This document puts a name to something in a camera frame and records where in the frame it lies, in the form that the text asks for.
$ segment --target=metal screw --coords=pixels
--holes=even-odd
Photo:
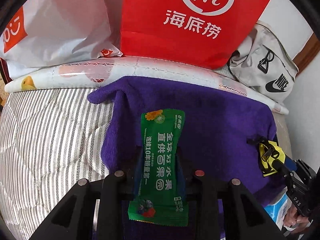
[[[197,170],[197,171],[195,172],[195,175],[198,176],[198,177],[202,177],[202,176],[204,176],[204,171]]]
[[[87,184],[87,180],[86,180],[86,179],[80,179],[80,180],[78,180],[78,185],[79,185],[79,186],[84,186],[85,184]]]
[[[241,184],[241,181],[239,179],[232,179],[231,183],[233,185],[239,186]]]
[[[122,177],[124,175],[124,172],[123,171],[116,171],[115,172],[115,176],[116,177]]]

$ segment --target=orange flower print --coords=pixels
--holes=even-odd
[[[148,121],[154,120],[158,115],[162,114],[162,110],[146,113],[145,117]]]

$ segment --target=small orange logo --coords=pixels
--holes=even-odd
[[[108,50],[108,49],[103,49],[101,51],[103,57],[110,57],[112,52],[113,52],[112,50]]]
[[[21,6],[3,32],[4,53],[27,36],[28,34],[24,29],[23,8]]]

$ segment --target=human hand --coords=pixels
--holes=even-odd
[[[284,217],[284,225],[286,227],[290,227],[294,226],[295,224],[299,225],[295,228],[295,230],[292,231],[293,234],[302,232],[309,224],[309,220],[307,217],[298,215],[297,208],[292,204]]]

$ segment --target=striped fabric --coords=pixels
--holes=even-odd
[[[100,150],[113,102],[89,103],[93,90],[10,94],[0,119],[0,213],[17,240],[29,239],[79,179],[108,174]]]

